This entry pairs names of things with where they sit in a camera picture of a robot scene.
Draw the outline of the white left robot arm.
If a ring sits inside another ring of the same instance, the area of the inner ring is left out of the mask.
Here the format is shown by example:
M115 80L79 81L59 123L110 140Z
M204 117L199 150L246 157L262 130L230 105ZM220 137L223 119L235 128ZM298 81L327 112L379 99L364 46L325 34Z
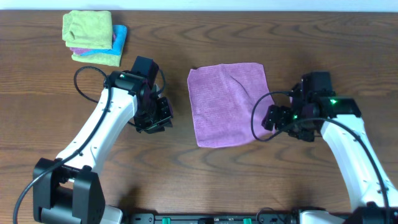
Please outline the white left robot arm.
M33 170L33 216L39 223L123 223L123 211L105 202L99 175L122 129L133 121L148 134L170 127L173 117L153 72L113 72L101 98L73 141L54 160Z

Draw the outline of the purple microfiber cloth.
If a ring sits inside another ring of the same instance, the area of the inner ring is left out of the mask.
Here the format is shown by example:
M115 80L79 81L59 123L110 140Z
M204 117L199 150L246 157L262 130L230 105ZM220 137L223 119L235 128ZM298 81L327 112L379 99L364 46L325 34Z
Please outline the purple microfiber cloth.
M199 147L241 146L254 140L251 113L269 93L260 63L219 64L191 69L187 78Z

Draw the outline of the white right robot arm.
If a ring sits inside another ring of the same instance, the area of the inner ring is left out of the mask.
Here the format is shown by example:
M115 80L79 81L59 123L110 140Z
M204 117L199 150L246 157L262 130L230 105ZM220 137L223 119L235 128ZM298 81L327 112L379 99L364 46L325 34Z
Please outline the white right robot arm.
M298 213L299 223L397 223L397 189L382 168L352 98L292 98L290 107L270 105L262 126L312 142L319 133L338 164L351 205L348 218L321 210Z

